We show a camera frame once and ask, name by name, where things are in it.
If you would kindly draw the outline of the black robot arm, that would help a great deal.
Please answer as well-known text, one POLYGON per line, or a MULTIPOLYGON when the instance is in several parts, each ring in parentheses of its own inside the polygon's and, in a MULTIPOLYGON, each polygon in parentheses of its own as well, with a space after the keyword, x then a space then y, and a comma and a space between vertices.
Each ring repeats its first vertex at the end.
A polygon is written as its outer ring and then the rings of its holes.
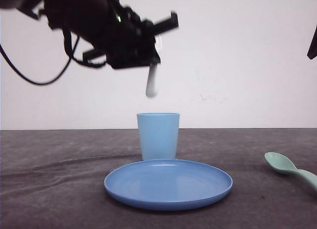
POLYGON ((119 0, 0 0, 0 6, 15 8, 34 19, 45 15, 52 30, 63 31, 64 49, 70 58, 74 58, 71 33, 91 43, 94 48, 83 53, 83 60, 77 63, 94 68, 104 63, 89 61, 103 55, 113 69, 158 64, 160 57, 155 48, 155 36, 178 27, 175 12, 169 19, 153 24, 141 20, 119 0))

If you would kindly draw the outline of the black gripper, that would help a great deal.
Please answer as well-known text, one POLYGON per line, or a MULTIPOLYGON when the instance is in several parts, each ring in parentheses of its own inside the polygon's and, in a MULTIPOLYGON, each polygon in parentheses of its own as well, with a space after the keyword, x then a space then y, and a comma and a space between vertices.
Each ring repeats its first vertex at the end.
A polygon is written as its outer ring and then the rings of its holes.
POLYGON ((105 62, 114 69, 160 64, 155 36, 179 27, 177 13, 173 11, 170 18, 154 24, 148 19, 141 20, 128 6, 115 5, 114 17, 114 23, 106 27, 94 48, 83 53, 83 61, 105 55, 105 62))

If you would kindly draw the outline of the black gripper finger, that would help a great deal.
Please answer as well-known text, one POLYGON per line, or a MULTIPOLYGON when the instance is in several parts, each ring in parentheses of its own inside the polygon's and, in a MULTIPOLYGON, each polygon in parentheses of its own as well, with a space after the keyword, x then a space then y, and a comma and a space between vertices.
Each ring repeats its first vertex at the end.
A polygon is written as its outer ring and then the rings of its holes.
POLYGON ((314 59, 317 57, 317 28, 315 29, 308 53, 307 53, 307 57, 309 59, 314 59))

